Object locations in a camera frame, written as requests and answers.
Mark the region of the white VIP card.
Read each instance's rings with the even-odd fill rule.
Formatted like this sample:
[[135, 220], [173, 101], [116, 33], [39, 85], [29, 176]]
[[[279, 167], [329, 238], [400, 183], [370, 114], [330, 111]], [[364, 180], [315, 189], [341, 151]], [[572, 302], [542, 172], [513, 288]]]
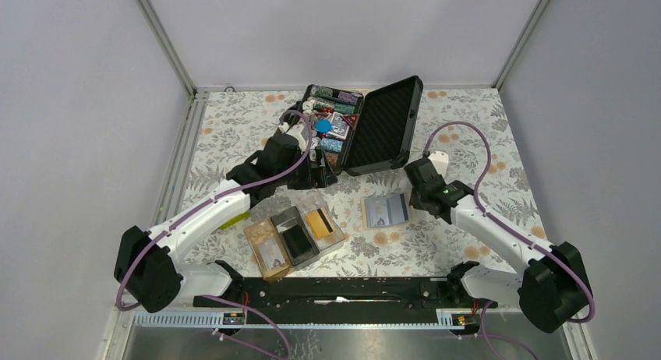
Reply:
[[366, 223], [369, 228], [384, 228], [390, 226], [387, 215], [386, 198], [367, 198]]

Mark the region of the gold magnetic stripe cards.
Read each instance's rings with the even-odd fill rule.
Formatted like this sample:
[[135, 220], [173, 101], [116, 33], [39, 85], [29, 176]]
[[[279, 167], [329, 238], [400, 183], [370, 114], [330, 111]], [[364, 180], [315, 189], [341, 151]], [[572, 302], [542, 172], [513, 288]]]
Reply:
[[323, 208], [310, 211], [305, 215], [305, 219], [309, 225], [309, 229], [316, 239], [326, 238], [334, 232], [330, 220]]

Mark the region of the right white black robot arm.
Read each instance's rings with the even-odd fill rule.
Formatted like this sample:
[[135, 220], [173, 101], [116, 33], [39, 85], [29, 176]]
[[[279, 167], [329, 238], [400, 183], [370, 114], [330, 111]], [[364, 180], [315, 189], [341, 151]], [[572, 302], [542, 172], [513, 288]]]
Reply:
[[577, 321], [595, 301], [581, 253], [569, 242], [554, 245], [526, 235], [514, 223], [479, 202], [475, 190], [460, 181], [446, 182], [447, 162], [422, 157], [405, 166], [412, 185], [410, 204], [480, 240], [511, 267], [492, 270], [478, 263], [453, 267], [457, 280], [447, 286], [451, 303], [466, 307], [476, 298], [520, 309], [537, 329], [552, 333]]

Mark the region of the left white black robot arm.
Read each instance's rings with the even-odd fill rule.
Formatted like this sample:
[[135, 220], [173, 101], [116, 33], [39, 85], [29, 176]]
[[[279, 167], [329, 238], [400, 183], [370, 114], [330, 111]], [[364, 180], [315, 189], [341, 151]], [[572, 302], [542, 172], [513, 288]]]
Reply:
[[234, 305], [242, 286], [220, 263], [184, 263], [185, 256], [208, 235], [247, 213], [281, 186], [303, 190], [333, 184], [324, 148], [288, 134], [276, 134], [265, 147], [236, 165], [218, 186], [190, 208], [148, 230], [133, 226], [121, 238], [114, 278], [115, 306], [159, 312], [178, 298], [211, 295]]

